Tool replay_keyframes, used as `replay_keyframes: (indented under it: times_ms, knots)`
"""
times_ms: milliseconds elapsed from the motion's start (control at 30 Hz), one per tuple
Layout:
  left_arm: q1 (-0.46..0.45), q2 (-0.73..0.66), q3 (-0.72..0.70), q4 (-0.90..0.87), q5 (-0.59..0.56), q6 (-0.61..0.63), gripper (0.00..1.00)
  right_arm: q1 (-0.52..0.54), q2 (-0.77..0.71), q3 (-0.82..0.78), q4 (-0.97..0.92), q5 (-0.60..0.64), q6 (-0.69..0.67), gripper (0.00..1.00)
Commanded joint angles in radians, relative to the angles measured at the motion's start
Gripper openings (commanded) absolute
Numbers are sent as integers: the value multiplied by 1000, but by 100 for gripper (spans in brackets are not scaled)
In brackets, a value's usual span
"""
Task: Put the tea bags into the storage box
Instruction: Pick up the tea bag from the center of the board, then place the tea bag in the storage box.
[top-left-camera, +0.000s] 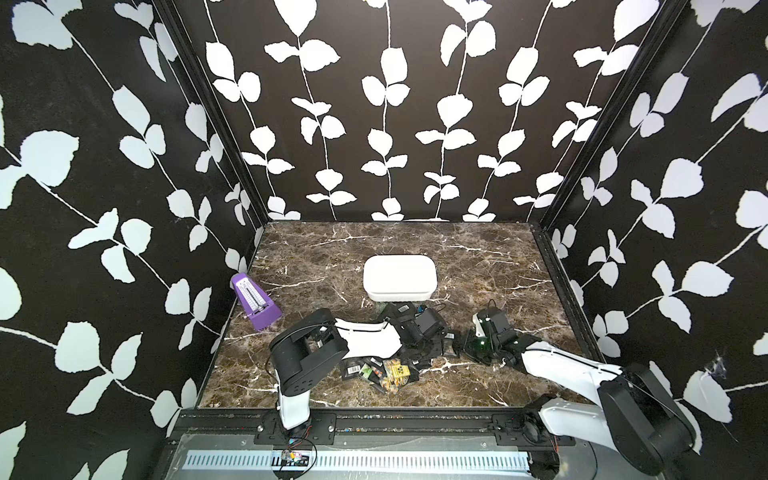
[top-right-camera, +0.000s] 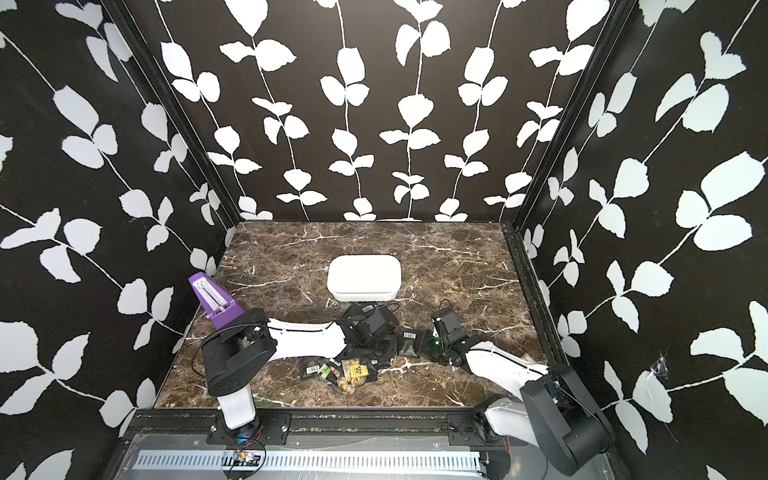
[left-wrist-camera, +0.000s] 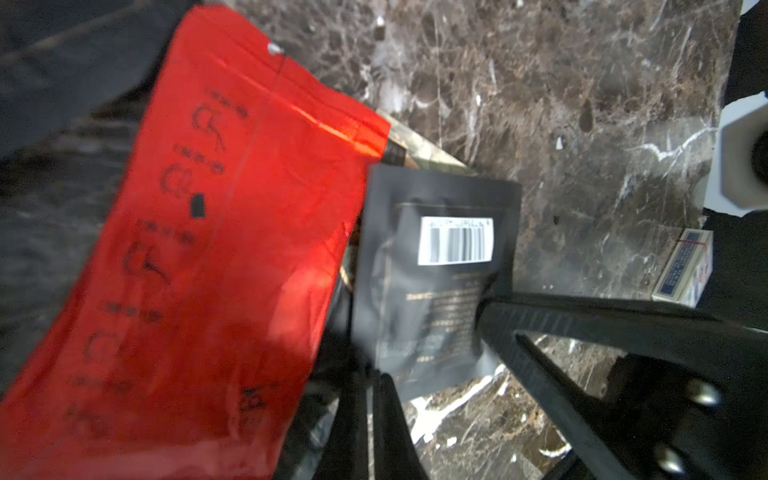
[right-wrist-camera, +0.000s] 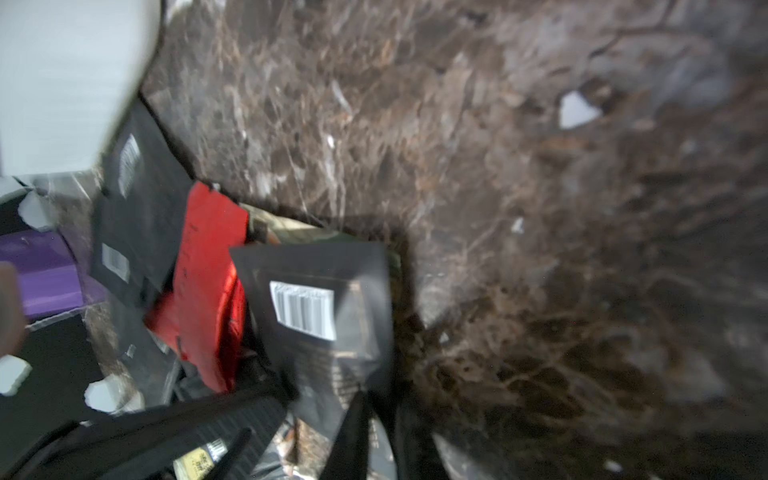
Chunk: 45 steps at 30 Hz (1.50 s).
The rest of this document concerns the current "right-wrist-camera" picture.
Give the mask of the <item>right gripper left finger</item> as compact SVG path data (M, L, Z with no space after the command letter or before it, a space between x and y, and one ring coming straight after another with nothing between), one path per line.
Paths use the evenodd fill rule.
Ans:
M68 422L42 436L5 473L7 479L149 479L214 440L224 457L209 479L246 479L287 412L284 394L261 383L170 406Z

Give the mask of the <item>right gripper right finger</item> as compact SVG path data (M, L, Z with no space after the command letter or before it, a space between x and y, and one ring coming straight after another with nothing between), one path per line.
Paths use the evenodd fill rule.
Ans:
M322 479L447 479L433 419L412 394L381 409L365 391L349 404Z

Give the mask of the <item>large red tea bag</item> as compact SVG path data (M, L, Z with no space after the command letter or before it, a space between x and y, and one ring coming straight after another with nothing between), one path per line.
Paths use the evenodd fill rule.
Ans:
M235 385L246 300L230 249L245 243L248 220L248 213L227 196L195 183L187 198L172 289L145 317L148 329L218 393Z

